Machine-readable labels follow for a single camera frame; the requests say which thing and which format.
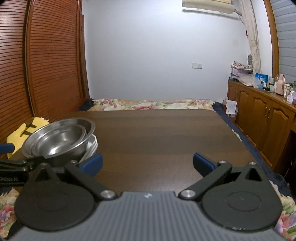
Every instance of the yellow plush toy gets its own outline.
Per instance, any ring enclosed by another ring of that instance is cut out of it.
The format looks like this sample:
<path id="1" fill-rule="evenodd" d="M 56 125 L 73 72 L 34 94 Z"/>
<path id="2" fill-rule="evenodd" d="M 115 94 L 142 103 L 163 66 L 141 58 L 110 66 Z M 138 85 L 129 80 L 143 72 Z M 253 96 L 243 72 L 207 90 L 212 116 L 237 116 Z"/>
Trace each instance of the yellow plush toy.
<path id="1" fill-rule="evenodd" d="M 32 117 L 27 122 L 23 123 L 16 131 L 11 133 L 6 139 L 6 143 L 12 143 L 15 147 L 14 152 L 8 153 L 7 157 L 10 158 L 13 155 L 13 153 L 20 149 L 25 140 L 32 133 L 48 124 L 49 122 L 47 120 L 40 117 Z"/>

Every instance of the tabletop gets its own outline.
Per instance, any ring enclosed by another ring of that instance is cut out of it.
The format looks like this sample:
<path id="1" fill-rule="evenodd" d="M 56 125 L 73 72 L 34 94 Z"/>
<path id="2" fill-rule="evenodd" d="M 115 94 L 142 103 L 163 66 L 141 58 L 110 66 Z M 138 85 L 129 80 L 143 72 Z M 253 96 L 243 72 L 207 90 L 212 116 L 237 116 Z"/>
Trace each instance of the tabletop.
<path id="1" fill-rule="evenodd" d="M 195 152 L 234 166 L 255 161 L 245 145 L 211 110 L 72 112 L 96 124 L 97 153 L 104 158 L 95 179 L 122 191 L 175 191 L 197 182 Z"/>

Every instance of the electrical outlet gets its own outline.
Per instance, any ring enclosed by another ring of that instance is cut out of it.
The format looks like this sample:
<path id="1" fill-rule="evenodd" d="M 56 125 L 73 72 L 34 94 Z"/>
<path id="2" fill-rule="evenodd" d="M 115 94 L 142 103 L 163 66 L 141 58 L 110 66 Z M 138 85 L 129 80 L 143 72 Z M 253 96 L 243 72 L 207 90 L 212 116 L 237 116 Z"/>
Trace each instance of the electrical outlet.
<path id="1" fill-rule="evenodd" d="M 192 63 L 192 68 L 193 69 L 201 69 L 202 68 L 202 64 Z"/>

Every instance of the wardrobe door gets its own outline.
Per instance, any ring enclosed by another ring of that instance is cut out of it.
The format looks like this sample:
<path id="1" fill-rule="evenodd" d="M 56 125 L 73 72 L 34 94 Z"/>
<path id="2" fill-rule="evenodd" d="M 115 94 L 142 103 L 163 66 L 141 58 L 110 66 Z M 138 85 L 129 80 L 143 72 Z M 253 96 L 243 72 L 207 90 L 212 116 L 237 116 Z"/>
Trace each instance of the wardrobe door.
<path id="1" fill-rule="evenodd" d="M 50 122 L 82 100 L 80 14 L 80 0 L 31 0 L 26 32 L 29 90 L 35 115 Z"/>
<path id="2" fill-rule="evenodd" d="M 0 4 L 0 143 L 33 116 L 23 56 L 27 6 L 27 0 Z"/>

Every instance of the floral bedspread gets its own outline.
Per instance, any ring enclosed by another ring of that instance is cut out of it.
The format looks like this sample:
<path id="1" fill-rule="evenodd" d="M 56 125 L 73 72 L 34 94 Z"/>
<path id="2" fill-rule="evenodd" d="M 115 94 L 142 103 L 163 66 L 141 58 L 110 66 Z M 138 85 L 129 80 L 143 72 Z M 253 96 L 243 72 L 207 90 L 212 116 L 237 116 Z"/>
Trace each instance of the floral bedspread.
<path id="1" fill-rule="evenodd" d="M 277 185 L 271 182 L 277 195 L 281 199 L 283 211 L 275 226 L 275 230 L 288 241 L 296 238 L 296 205 L 291 197 L 283 196 L 279 193 Z M 14 205 L 19 193 L 12 189 L 7 194 L 0 196 L 0 236 L 6 238 L 10 227 L 16 221 Z"/>
<path id="2" fill-rule="evenodd" d="M 88 111 L 106 110 L 175 110 L 175 109 L 203 109 L 214 111 L 212 100 L 184 99 L 172 101 L 151 100 L 121 100 L 121 99 L 98 99 L 94 100 L 94 106 Z"/>

